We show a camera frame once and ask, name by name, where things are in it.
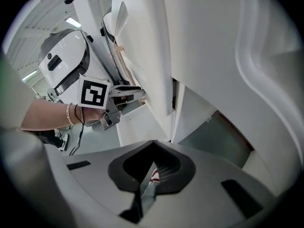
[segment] white wall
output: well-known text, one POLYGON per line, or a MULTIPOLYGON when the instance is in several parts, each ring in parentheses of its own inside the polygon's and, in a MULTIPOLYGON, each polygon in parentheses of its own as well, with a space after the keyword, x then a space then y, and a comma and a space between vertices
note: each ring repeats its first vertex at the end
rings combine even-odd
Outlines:
POLYGON ((48 91, 49 88, 50 88, 50 86, 48 85, 45 78, 42 78, 36 84, 33 85, 33 89, 35 91, 39 92, 39 94, 41 96, 47 95, 47 91, 48 91))

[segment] black rubber trim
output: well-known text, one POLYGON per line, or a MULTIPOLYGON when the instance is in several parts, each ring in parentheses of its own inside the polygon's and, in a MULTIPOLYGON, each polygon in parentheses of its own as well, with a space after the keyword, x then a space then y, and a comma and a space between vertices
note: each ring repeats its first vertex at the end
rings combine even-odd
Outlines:
POLYGON ((104 30, 104 28, 101 28, 101 29, 100 29, 100 34, 101 34, 102 37, 105 36, 105 30, 104 30))
POLYGON ((139 86, 119 86, 116 87, 117 90, 139 90, 142 89, 139 86))
POLYGON ((141 202, 141 194, 140 191, 135 192, 135 196, 132 202, 132 205, 129 209, 123 211, 120 214, 120 217, 137 224, 140 219, 143 217, 143 209, 141 202))
MULTIPOLYGON (((106 30, 106 28, 105 28, 105 23, 104 23, 104 19, 102 20, 101 25, 102 25, 102 27, 106 30)), ((124 85, 130 85, 130 82, 127 81, 127 80, 125 80, 125 79, 123 78, 122 74, 120 73, 120 71, 119 71, 119 69, 118 69, 118 66, 117 66, 117 64, 116 64, 115 58, 114 58, 113 53, 112 53, 112 51, 111 51, 111 47, 110 47, 110 43, 109 43, 108 37, 105 36, 104 38, 105 38, 106 43, 107 43, 107 45, 108 45, 108 48, 109 48, 109 50, 110 50, 110 53, 111 53, 113 62, 114 62, 114 64, 115 64, 115 68, 116 68, 116 70, 117 70, 117 72, 118 72, 118 75, 119 75, 121 81, 123 82, 124 85)))
POLYGON ((81 167, 84 167, 84 166, 87 166, 90 164, 91 163, 88 161, 81 161, 81 162, 77 162, 77 163, 73 163, 73 164, 68 164, 66 166, 71 171, 71 170, 75 170, 75 169, 78 169, 78 168, 81 168, 81 167))
POLYGON ((115 37, 108 32, 106 27, 104 27, 104 29, 105 29, 105 32, 106 32, 108 38, 114 43, 115 42, 115 37))
POLYGON ((59 84, 54 88, 59 95, 62 94, 66 89, 68 89, 74 82, 79 79, 80 75, 83 75, 87 72, 90 64, 90 48, 85 42, 85 53, 78 64, 64 79, 62 79, 59 84))
POLYGON ((109 164, 108 173, 119 189, 135 193, 153 162, 160 175, 155 195, 180 192, 192 180, 196 170, 188 156, 158 141, 148 141, 114 159, 109 164))
POLYGON ((128 95, 127 96, 127 102, 133 101, 134 100, 134 95, 128 95))
POLYGON ((221 184, 246 218, 250 218, 263 209, 235 180, 226 180, 221 184))

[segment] white panel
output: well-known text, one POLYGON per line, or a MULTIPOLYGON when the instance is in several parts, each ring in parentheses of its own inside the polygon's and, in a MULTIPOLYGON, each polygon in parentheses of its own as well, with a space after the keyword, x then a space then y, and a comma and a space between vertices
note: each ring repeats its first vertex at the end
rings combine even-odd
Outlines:
POLYGON ((122 115, 116 127, 121 147, 143 140, 170 140, 147 104, 122 115))
POLYGON ((172 77, 163 0, 113 0, 112 28, 127 67, 146 91, 153 114, 172 135, 172 77))
POLYGON ((22 34, 19 38, 40 38, 43 37, 46 33, 49 33, 48 30, 38 29, 38 28, 25 28, 22 31, 22 34))
POLYGON ((201 96, 177 82, 176 117, 172 143, 179 143, 215 113, 216 108, 201 96))
POLYGON ((77 30, 66 35, 50 50, 52 58, 58 55, 62 60, 53 71, 48 69, 50 59, 47 56, 39 65, 51 88, 55 88, 59 82, 78 66, 85 54, 85 48, 86 40, 82 32, 77 30))
MULTIPOLYGON (((257 5, 255 0, 248 2, 253 2, 250 7, 257 5)), ((301 170, 296 144, 278 114, 248 86, 237 67, 241 0, 165 0, 165 4, 172 76, 219 109, 255 148, 278 192, 288 189, 301 170)), ((255 18, 254 12, 248 16, 255 18)), ((256 32, 260 33, 252 29, 244 35, 256 32)))
POLYGON ((118 81, 119 75, 114 67, 111 67, 110 56, 104 47, 101 39, 100 29, 96 24, 95 18, 92 13, 92 9, 88 0, 74 0, 73 5, 75 7, 79 22, 82 26, 82 30, 94 39, 93 46, 96 49, 95 53, 101 58, 104 66, 107 67, 109 73, 112 75, 115 81, 118 81))

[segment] fabric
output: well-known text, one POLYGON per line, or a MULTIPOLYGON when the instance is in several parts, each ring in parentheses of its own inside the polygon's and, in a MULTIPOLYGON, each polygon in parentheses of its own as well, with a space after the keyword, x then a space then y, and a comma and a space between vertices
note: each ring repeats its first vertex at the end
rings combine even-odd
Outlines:
POLYGON ((49 143, 57 148, 62 146, 63 140, 55 136, 54 130, 48 131, 30 131, 32 134, 36 135, 39 139, 41 139, 44 143, 49 143))
POLYGON ((35 93, 22 82, 6 57, 0 55, 0 58, 0 127, 19 128, 35 93))
POLYGON ((155 201, 155 188, 159 182, 154 181, 150 182, 148 187, 146 188, 145 192, 143 193, 141 200, 142 200, 142 214, 145 215, 148 210, 151 208, 152 204, 155 201))
POLYGON ((149 184, 151 184, 152 182, 160 182, 160 176, 159 176, 159 173, 158 173, 158 169, 155 169, 153 171, 153 174, 151 176, 151 179, 149 181, 149 184))

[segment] white curved surface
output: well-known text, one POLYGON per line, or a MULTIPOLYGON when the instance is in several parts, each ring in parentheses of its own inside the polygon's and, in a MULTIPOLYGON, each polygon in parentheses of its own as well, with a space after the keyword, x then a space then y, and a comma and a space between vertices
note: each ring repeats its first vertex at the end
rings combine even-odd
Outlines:
POLYGON ((252 151, 243 166, 242 170, 264 184, 273 194, 276 193, 276 187, 272 181, 269 172, 264 165, 261 157, 256 151, 252 151))
POLYGON ((171 143, 179 143, 193 133, 216 112, 205 99, 177 82, 175 101, 175 125, 171 143))
POLYGON ((86 48, 85 38, 80 30, 73 31, 63 37, 49 53, 52 58, 58 55, 62 62, 53 70, 48 70, 48 56, 39 65, 44 77, 51 88, 55 88, 81 62, 86 48))
POLYGON ((241 0, 237 66, 248 86, 286 125, 303 167, 304 53, 300 38, 275 1, 254 0, 256 6, 250 1, 241 0))
MULTIPOLYGON (((241 0, 164 1, 172 77, 214 105, 243 133, 269 171, 274 194, 288 189, 301 170, 295 139, 277 112, 248 86, 237 67, 241 0)), ((248 2, 257 6, 254 0, 248 2)))
MULTIPOLYGON (((104 16, 103 20, 104 20, 104 25, 105 25, 107 31, 111 35, 113 35, 112 27, 111 27, 111 14, 112 14, 111 12, 107 13, 104 16)), ((113 58, 115 60, 115 63, 117 65, 118 69, 119 69, 119 72, 120 72, 121 76, 124 78, 124 80, 129 81, 129 78, 128 78, 127 74, 125 73, 124 68, 122 67, 122 65, 119 61, 119 58, 118 58, 117 53, 116 53, 115 48, 114 48, 114 44, 111 40, 109 40, 109 45, 110 45, 109 50, 111 50, 111 52, 112 52, 113 58)))
POLYGON ((171 137, 172 78, 169 34, 163 0, 113 0, 112 32, 123 59, 146 91, 157 121, 171 137))

